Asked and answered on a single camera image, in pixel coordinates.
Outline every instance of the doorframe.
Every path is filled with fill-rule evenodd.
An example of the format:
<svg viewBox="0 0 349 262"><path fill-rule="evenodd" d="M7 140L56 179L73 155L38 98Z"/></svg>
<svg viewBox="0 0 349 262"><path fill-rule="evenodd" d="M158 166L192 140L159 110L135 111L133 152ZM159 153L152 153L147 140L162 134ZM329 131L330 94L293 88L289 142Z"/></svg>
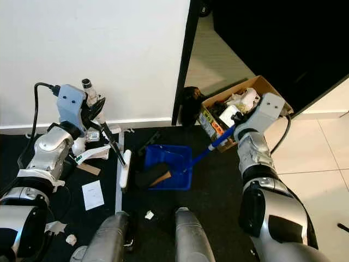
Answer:
<svg viewBox="0 0 349 262"><path fill-rule="evenodd" d="M175 126L177 124L179 107L180 107L180 95L184 89L186 74L188 72L189 61L194 44L194 38L196 33L196 26L199 19L200 12L200 0L190 0L188 18L185 26L185 35L183 42L182 58L180 60L179 75L177 81L176 96L174 98L172 122Z"/></svg>

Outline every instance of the white wall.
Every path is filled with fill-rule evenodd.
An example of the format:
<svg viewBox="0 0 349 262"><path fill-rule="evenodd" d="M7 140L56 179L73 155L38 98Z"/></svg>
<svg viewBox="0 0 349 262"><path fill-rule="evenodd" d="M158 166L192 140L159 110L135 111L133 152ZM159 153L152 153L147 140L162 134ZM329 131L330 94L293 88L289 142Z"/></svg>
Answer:
<svg viewBox="0 0 349 262"><path fill-rule="evenodd" d="M32 124L33 85L90 78L115 122L170 120L189 0L0 0L0 128ZM39 89L38 123L58 119Z"/></svg>

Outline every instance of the scrap of paper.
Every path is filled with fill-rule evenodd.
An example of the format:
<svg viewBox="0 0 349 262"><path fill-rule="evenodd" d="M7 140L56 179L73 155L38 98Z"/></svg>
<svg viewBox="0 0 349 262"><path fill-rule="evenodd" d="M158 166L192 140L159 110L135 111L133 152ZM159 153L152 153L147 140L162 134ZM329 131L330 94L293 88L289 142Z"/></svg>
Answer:
<svg viewBox="0 0 349 262"><path fill-rule="evenodd" d="M46 224L45 232L51 231L56 235L58 235L60 232L64 233L64 229L67 226L67 224L63 224L60 221L54 221L51 223Z"/></svg>
<svg viewBox="0 0 349 262"><path fill-rule="evenodd" d="M145 218L151 220L153 218L153 216L154 216L154 213L151 210L149 210L147 212Z"/></svg>
<svg viewBox="0 0 349 262"><path fill-rule="evenodd" d="M104 199L99 180L89 184L84 184L82 186L82 194L86 211L104 205Z"/></svg>

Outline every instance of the white paper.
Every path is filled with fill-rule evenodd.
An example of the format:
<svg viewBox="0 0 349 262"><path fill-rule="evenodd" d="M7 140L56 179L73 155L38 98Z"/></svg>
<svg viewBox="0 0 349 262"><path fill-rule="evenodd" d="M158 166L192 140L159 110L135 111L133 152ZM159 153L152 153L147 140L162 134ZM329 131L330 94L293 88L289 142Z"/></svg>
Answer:
<svg viewBox="0 0 349 262"><path fill-rule="evenodd" d="M82 194L86 211L104 205L104 199L99 180L89 184L84 184L82 186Z"/></svg>
<svg viewBox="0 0 349 262"><path fill-rule="evenodd" d="M153 213L152 211L149 210L149 211L147 212L145 218L151 220L151 219L153 218L153 216L154 216L154 213Z"/></svg>

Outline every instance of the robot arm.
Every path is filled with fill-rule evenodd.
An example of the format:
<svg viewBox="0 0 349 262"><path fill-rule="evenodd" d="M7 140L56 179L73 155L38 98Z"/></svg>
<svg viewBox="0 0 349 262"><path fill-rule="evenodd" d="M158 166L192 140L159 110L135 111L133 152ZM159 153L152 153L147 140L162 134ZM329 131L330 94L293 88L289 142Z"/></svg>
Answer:
<svg viewBox="0 0 349 262"><path fill-rule="evenodd" d="M243 200L239 224L261 261L320 261L311 220L297 196L276 174L264 131L279 116L282 98L267 93L253 115L234 132L238 141Z"/></svg>
<svg viewBox="0 0 349 262"><path fill-rule="evenodd" d="M40 250L50 196L64 185L59 180L64 159L104 105L104 100L99 100L88 106L85 92L70 85L59 87L56 95L61 123L52 124L48 133L37 139L34 157L0 196L0 260L21 260Z"/></svg>

